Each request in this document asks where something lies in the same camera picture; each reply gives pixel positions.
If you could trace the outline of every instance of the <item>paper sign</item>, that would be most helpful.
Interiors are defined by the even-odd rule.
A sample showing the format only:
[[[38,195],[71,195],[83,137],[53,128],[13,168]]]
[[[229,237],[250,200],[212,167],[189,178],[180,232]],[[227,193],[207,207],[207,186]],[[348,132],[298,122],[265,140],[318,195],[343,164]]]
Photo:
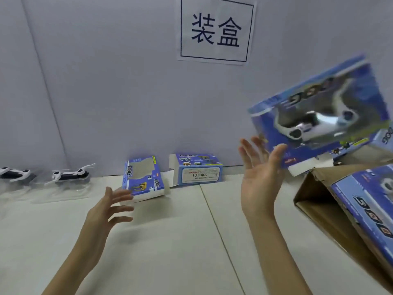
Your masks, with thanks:
[[[177,59],[244,64],[250,56],[256,4],[177,0]]]

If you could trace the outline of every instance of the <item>white tabletop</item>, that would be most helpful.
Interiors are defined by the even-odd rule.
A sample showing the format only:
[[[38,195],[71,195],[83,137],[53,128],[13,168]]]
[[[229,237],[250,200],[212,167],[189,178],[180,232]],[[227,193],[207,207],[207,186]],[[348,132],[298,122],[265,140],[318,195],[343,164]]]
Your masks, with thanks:
[[[41,294],[73,247],[88,210],[105,186],[117,188],[121,180],[93,180],[88,199],[8,205],[0,221],[1,293]],[[198,185],[136,203],[132,216],[132,223],[112,229],[78,294],[243,294]]]
[[[242,177],[224,176],[225,182],[203,184],[201,188],[245,294],[267,294],[251,232],[241,211]],[[294,206],[293,198],[301,183],[301,177],[287,178],[276,201],[275,215],[313,294],[389,294]]]

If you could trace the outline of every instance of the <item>wall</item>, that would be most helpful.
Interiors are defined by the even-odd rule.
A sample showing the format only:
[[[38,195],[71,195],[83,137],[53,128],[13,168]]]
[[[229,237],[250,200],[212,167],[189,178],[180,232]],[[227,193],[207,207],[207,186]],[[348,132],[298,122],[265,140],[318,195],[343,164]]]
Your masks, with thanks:
[[[252,104],[366,52],[393,100],[393,0],[258,0],[246,66],[177,61],[174,0],[23,0],[73,167],[208,151],[241,164]]]
[[[0,0],[0,167],[67,162],[20,0]]]

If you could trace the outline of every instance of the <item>white product label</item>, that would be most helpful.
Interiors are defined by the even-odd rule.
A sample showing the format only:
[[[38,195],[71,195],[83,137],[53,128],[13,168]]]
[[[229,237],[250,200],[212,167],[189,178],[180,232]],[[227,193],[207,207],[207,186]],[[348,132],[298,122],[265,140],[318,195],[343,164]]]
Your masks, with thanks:
[[[220,168],[183,169],[182,183],[215,182],[220,176]]]

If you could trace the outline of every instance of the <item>open box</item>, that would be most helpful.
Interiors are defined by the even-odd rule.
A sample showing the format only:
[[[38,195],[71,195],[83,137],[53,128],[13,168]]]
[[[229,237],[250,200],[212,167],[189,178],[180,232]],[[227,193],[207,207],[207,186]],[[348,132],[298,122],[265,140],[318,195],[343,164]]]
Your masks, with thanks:
[[[393,267],[355,221],[331,185],[357,171],[386,163],[313,169],[305,177],[294,204],[386,290],[393,294]]]

